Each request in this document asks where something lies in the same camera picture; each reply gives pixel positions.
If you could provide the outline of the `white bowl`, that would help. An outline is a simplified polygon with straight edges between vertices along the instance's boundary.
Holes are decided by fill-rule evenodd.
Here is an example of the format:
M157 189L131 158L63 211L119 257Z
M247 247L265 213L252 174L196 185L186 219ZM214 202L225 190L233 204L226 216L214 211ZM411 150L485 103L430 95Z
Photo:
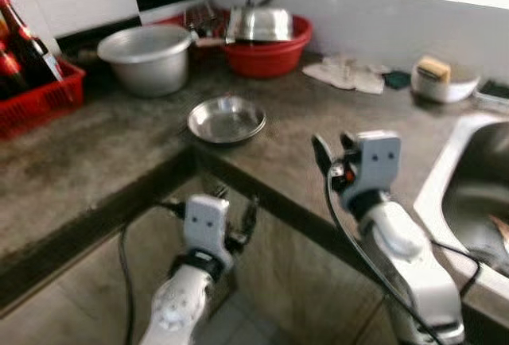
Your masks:
M411 69L411 94L430 102L450 104L468 98L483 79L472 66L451 63L451 79L440 83L432 76L423 75L418 65Z

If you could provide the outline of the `stainless steel sink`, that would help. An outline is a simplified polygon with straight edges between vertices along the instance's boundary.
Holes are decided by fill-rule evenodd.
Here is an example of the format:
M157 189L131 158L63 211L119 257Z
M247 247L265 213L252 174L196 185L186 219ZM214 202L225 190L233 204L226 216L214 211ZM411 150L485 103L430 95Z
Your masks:
M451 273L479 276L481 290L509 299L509 248L488 215L509 226L509 119L494 114L459 118L414 210L437 243L454 249Z

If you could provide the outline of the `green scrub pad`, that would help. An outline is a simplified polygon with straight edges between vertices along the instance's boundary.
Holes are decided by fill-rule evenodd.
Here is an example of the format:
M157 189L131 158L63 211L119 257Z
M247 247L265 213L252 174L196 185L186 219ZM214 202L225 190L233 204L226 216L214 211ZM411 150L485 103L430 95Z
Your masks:
M393 90L402 90L411 86L412 76L402 70L393 70L383 75L383 79L386 87L393 88Z

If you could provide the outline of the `white cloth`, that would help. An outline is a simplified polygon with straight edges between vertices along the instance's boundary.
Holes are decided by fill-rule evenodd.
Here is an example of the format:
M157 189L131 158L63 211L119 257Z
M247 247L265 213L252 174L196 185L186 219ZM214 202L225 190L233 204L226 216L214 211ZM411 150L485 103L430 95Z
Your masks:
M361 62L352 56L324 56L302 68L303 75L335 88L372 95L384 93L384 76L392 72L385 65Z

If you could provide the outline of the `yellow sponge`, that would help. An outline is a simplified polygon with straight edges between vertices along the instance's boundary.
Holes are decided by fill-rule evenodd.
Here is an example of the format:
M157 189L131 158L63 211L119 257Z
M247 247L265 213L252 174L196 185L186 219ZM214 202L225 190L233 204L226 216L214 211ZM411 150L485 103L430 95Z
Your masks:
M439 58L425 55L417 62L417 73L440 83L448 83L451 80L452 66Z

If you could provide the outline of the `aluminium pot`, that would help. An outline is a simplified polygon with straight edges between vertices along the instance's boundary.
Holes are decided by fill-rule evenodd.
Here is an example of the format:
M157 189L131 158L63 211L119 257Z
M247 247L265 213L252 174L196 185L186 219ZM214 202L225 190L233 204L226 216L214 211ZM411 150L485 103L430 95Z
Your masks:
M182 26L142 25L104 37L97 54L132 95L159 98L188 82L191 44L192 33Z

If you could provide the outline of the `red plastic basin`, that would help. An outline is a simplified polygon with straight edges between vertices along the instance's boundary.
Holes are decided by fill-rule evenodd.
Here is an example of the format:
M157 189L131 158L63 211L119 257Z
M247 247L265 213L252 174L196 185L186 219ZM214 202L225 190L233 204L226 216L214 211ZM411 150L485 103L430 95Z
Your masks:
M215 57L223 56L236 75L247 79L276 79L297 68L303 51L313 37L315 25L308 18L294 15L292 21L295 35L289 42L190 48L188 58L194 67L197 63L211 62Z

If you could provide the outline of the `domed steel lid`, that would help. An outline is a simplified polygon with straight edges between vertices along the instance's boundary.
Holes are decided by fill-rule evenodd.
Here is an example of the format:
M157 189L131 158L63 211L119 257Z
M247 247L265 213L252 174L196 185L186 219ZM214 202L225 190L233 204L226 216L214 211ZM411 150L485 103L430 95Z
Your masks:
M239 6L231 8L224 32L227 44L289 42L294 38L293 15L284 8Z

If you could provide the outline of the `red plastic crate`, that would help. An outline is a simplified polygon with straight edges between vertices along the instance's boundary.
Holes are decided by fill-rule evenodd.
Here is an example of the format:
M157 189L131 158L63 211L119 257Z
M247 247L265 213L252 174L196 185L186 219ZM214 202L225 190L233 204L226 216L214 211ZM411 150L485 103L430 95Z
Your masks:
M62 80L0 100L0 141L18 137L83 106L87 73L66 60L59 60L58 64Z

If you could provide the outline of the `dark bottle red cap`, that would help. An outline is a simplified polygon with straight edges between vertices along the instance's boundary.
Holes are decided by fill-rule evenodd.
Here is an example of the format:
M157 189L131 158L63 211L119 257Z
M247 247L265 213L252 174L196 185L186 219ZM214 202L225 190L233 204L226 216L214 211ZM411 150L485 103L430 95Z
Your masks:
M21 74L21 65L14 54L0 41L0 100L10 100L29 90L28 81Z
M35 33L30 32L11 0L0 0L0 17L6 29L4 40L8 50L21 65L21 75L30 87L47 86L54 81L62 81L57 58Z

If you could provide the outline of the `small white tray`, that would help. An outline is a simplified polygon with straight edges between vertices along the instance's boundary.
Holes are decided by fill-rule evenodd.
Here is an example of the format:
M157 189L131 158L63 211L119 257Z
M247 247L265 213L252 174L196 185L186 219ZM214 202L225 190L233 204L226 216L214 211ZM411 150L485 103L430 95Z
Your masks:
M509 87L488 80L473 93L476 105L481 109L509 114Z

